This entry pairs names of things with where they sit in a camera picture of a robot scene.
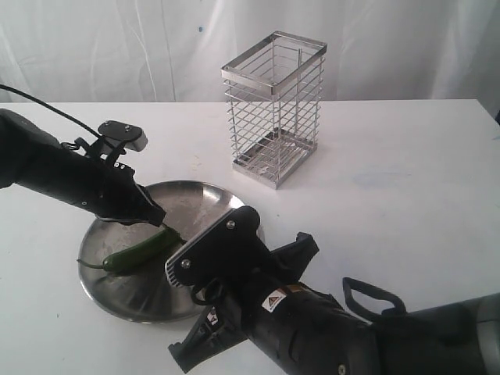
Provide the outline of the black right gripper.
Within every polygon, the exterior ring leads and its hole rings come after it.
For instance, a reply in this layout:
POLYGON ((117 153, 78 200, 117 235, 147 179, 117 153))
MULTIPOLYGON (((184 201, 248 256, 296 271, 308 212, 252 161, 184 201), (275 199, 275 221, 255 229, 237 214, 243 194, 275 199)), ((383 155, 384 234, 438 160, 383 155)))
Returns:
POLYGON ((207 360, 250 341, 287 374, 373 374, 375 338, 368 324, 331 295, 295 283, 318 252, 313 236, 298 232, 271 252, 274 277, 211 280, 208 306, 187 337, 169 346, 170 354, 207 360))

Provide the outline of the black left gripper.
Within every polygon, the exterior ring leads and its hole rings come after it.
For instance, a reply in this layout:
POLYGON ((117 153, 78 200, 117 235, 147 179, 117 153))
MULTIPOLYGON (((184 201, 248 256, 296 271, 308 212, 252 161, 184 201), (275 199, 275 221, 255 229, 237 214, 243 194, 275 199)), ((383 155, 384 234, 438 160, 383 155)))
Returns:
POLYGON ((107 165, 74 152, 58 157, 50 170, 50 195, 94 213, 100 220, 123 225, 160 227, 166 211, 147 189, 134 183, 134 170, 107 165))

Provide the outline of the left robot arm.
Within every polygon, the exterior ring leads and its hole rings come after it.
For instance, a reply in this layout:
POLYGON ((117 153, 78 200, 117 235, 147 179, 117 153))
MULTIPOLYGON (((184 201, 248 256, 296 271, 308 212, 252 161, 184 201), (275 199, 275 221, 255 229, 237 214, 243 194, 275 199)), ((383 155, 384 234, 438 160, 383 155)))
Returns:
POLYGON ((117 159, 126 150, 142 151, 145 132, 108 120, 88 144, 61 142, 25 117, 1 111, 1 186, 13 184, 95 214, 131 225, 160 226, 165 210, 134 180, 134 170, 117 159))

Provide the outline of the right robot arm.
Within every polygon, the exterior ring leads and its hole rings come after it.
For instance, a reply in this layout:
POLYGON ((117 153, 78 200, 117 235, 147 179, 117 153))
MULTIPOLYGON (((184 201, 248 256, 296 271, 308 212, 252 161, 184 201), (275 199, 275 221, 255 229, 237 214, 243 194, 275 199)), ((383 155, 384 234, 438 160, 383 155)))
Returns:
POLYGON ((345 303, 300 279, 313 237, 270 251, 247 234, 206 234, 166 263, 203 312, 170 346, 184 372, 250 341, 288 374, 496 374, 499 296, 409 312, 396 295, 346 277, 345 303))

